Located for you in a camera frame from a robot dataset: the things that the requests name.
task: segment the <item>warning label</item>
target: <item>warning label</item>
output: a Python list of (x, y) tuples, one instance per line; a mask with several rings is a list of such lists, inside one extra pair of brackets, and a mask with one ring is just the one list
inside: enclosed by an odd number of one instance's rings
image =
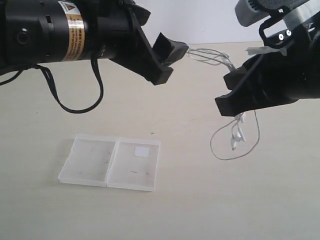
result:
[(76, 61), (85, 46), (85, 25), (81, 13), (72, 2), (59, 1), (69, 26), (69, 46), (63, 61)]

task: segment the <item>white square label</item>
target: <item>white square label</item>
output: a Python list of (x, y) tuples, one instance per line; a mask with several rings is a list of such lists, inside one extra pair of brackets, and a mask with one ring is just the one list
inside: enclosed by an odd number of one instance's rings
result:
[(150, 153), (149, 147), (136, 146), (134, 150), (135, 157), (148, 158)]

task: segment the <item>plastic case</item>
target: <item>plastic case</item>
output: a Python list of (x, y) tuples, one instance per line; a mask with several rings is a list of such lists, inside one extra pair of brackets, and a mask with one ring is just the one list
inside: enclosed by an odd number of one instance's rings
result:
[(58, 179), (66, 184), (154, 191), (160, 145), (79, 134)]

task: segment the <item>translucent container lid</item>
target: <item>translucent container lid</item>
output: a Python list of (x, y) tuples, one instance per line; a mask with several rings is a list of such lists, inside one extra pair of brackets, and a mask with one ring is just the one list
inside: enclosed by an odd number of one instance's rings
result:
[(76, 136), (59, 181), (97, 187), (154, 191), (159, 141)]

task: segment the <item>table surface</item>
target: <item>table surface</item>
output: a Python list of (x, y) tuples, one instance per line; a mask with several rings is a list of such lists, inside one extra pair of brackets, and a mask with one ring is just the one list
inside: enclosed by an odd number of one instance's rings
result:
[[(246, 48), (259, 45), (206, 47), (228, 53), (240, 66)], [(98, 97), (89, 62), (48, 66), (68, 107), (84, 108)], [(83, 115), (58, 106), (40, 71), (0, 87), (0, 240), (320, 238), (318, 100), (259, 110), (256, 150), (220, 161), (209, 141), (230, 121), (214, 102), (228, 92), (226, 67), (185, 57), (159, 86), (108, 60), (100, 69), (105, 97)], [(219, 134), (217, 154), (243, 154), (255, 143), (252, 112), (243, 130), (247, 144), (235, 152), (230, 129)], [(156, 191), (59, 183), (77, 134), (160, 140)]]

